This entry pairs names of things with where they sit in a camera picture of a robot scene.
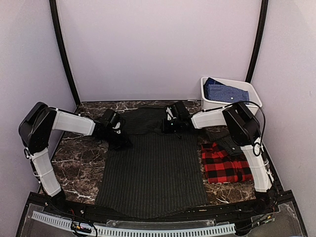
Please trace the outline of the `black pinstriped long sleeve shirt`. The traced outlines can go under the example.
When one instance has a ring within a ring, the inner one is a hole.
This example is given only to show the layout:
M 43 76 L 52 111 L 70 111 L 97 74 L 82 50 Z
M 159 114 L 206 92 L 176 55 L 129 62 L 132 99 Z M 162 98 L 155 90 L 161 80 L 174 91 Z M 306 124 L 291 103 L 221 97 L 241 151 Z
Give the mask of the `black pinstriped long sleeve shirt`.
M 162 108 L 122 114 L 132 147 L 106 152 L 95 204 L 140 219 L 208 204 L 198 157 L 198 130 L 164 134 Z

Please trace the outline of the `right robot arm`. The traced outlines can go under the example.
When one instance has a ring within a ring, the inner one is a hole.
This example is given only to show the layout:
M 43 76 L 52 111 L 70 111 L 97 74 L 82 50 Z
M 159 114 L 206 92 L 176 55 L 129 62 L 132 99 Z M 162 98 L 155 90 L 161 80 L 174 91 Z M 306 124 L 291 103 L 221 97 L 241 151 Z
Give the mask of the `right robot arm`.
M 191 115 L 182 101 L 164 107 L 166 118 L 162 120 L 163 133 L 180 133 L 211 126 L 226 126 L 232 141 L 241 148 L 254 178 L 254 188 L 258 199 L 253 201 L 252 210 L 263 214 L 271 206 L 267 196 L 273 188 L 274 178 L 269 160 L 265 154 L 262 137 L 264 129 L 247 104 L 260 106 L 254 102 L 239 101 L 226 106 L 203 109 Z

